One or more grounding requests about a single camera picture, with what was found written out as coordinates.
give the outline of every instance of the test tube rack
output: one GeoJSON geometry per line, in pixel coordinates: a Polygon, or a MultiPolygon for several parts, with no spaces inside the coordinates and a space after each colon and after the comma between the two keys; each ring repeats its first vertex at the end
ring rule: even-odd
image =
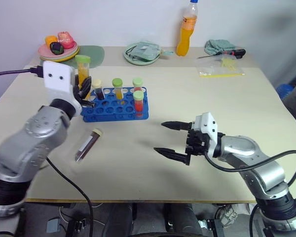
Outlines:
{"type": "Polygon", "coordinates": [[[95,99],[94,108],[83,107],[81,115],[85,122],[105,122],[105,121],[126,121],[126,120],[144,120],[148,119],[148,98],[147,89],[142,87],[144,92],[144,109],[142,112],[136,112],[134,107],[133,87],[123,88],[124,98],[117,100],[114,88],[104,88],[105,99],[99,100],[91,92],[90,97],[95,99]]]}

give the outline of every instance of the bottle cap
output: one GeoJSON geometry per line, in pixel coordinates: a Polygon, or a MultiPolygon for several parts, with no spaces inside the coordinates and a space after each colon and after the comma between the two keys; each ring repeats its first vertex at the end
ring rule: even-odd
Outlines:
{"type": "Polygon", "coordinates": [[[144,93],[141,90],[136,90],[133,94],[134,100],[143,100],[144,99],[144,93]]]}
{"type": "Polygon", "coordinates": [[[102,132],[101,130],[97,129],[97,128],[94,128],[94,129],[92,130],[92,132],[97,133],[99,136],[102,136],[102,134],[103,134],[103,132],[102,132]]]}
{"type": "Polygon", "coordinates": [[[134,78],[133,79],[133,85],[134,85],[134,87],[142,87],[142,85],[143,85],[143,79],[141,79],[141,78],[134,78]]]}
{"type": "Polygon", "coordinates": [[[100,88],[101,87],[101,80],[100,79],[95,79],[95,80],[92,80],[92,87],[93,88],[100,88]]]}
{"type": "Polygon", "coordinates": [[[112,84],[113,84],[114,87],[122,87],[123,81],[122,81],[121,78],[114,78],[112,80],[112,84]]]}
{"type": "Polygon", "coordinates": [[[79,63],[91,63],[91,58],[86,55],[76,55],[74,58],[79,63]]]}

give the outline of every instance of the green mat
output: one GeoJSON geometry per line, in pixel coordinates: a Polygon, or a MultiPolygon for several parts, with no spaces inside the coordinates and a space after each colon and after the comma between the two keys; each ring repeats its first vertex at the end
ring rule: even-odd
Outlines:
{"type": "MultiPolygon", "coordinates": [[[[79,47],[80,47],[80,51],[78,55],[87,55],[91,57],[90,68],[95,68],[96,66],[99,66],[103,62],[104,49],[102,47],[96,46],[96,45],[80,45],[79,47]]],[[[77,68],[77,63],[74,57],[60,63],[77,68]]]]}

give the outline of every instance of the white table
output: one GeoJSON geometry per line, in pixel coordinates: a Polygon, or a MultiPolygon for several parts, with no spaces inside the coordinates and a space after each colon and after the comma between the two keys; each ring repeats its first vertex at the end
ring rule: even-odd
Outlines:
{"type": "MultiPolygon", "coordinates": [[[[186,166],[155,152],[153,147],[184,152],[186,132],[161,126],[164,121],[190,122],[210,111],[219,131],[251,137],[269,156],[296,150],[296,121],[249,56],[239,61],[246,66],[245,76],[206,79],[198,76],[192,64],[195,56],[202,55],[201,48],[194,49],[187,59],[174,56],[148,67],[124,62],[120,47],[106,47],[105,51],[103,66],[90,70],[92,78],[110,87],[115,77],[122,78],[124,86],[131,86],[133,77],[142,77],[148,91],[149,119],[98,123],[72,119],[67,140],[49,157],[91,200],[254,201],[238,173],[219,171],[203,156],[192,157],[186,166]],[[77,149],[95,127],[103,136],[85,159],[76,163],[77,149]]],[[[38,62],[36,57],[31,64],[38,62]]],[[[46,98],[42,79],[19,75],[0,98],[0,143],[20,130],[41,105],[48,105],[46,98]]],[[[296,155],[278,162],[289,180],[296,170],[296,155]]],[[[296,181],[290,190],[296,198],[296,181]]],[[[81,200],[83,197],[51,167],[37,174],[28,192],[28,201],[81,200]]]]}

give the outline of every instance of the test tube with yellow liquid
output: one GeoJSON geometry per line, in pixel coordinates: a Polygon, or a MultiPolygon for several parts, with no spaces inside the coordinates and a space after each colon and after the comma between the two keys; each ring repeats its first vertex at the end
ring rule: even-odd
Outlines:
{"type": "Polygon", "coordinates": [[[118,100],[123,99],[123,81],[121,78],[114,78],[112,84],[115,89],[115,95],[118,100]]]}
{"type": "MultiPolygon", "coordinates": [[[[83,83],[84,79],[90,76],[89,68],[91,63],[91,58],[86,55],[76,55],[75,60],[77,62],[78,68],[78,78],[79,78],[79,88],[81,88],[81,84],[83,83]]],[[[89,98],[91,91],[85,97],[86,99],[89,98]]]]}

